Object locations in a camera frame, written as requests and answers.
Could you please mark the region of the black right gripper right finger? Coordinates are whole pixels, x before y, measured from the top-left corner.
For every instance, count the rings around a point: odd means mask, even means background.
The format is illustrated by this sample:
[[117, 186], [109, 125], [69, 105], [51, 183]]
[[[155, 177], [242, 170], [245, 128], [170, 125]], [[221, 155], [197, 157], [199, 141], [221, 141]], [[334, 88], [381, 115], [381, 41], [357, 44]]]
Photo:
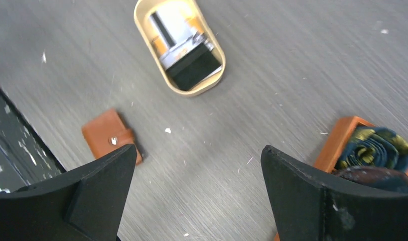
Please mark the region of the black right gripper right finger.
[[408, 240], [408, 176], [377, 167], [327, 173], [267, 145], [261, 168], [281, 240]]

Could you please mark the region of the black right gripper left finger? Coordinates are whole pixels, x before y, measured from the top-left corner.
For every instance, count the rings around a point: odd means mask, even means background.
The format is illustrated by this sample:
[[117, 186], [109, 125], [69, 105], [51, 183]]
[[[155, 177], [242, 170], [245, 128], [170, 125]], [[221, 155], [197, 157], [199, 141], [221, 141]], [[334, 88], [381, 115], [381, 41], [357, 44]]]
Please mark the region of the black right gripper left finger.
[[56, 177], [0, 192], [0, 240], [118, 240], [137, 150], [127, 144]]

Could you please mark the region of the brown leather card holder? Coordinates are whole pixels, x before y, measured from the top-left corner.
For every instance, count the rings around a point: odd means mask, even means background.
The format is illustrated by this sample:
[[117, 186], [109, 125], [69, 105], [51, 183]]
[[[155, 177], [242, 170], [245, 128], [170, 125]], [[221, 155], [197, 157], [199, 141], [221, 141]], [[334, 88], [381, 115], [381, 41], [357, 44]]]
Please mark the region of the brown leather card holder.
[[86, 123], [81, 131], [97, 159], [126, 144], [135, 143], [133, 130], [124, 124], [114, 108]]

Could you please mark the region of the cream oval tray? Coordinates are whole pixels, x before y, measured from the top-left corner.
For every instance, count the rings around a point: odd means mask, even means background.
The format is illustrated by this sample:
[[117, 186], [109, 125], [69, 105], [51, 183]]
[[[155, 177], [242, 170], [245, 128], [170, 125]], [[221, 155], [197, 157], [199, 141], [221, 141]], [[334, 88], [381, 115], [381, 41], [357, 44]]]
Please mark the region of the cream oval tray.
[[[206, 37], [208, 38], [209, 42], [214, 45], [214, 49], [210, 52], [221, 63], [221, 67], [219, 67], [213, 73], [211, 73], [206, 78], [201, 80], [197, 85], [195, 85], [188, 91], [180, 90], [177, 87], [177, 85], [173, 82], [173, 80], [166, 74], [167, 69], [164, 69], [163, 66], [161, 65], [159, 61], [158, 52], [155, 49], [155, 44], [159, 44], [160, 40], [158, 40], [158, 34], [153, 29], [148, 18], [151, 13], [153, 13], [157, 8], [161, 6], [179, 7], [181, 10], [183, 10], [188, 19], [188, 22], [192, 23], [193, 25], [196, 25], [199, 30], [203, 31]], [[164, 78], [167, 86], [172, 91], [182, 96], [192, 97], [211, 89], [220, 81], [225, 70], [226, 57], [217, 39], [215, 38], [215, 35], [209, 28], [206, 20], [204, 19], [202, 12], [196, 1], [160, 1], [160, 0], [138, 1], [134, 9], [134, 21], [162, 77]]]

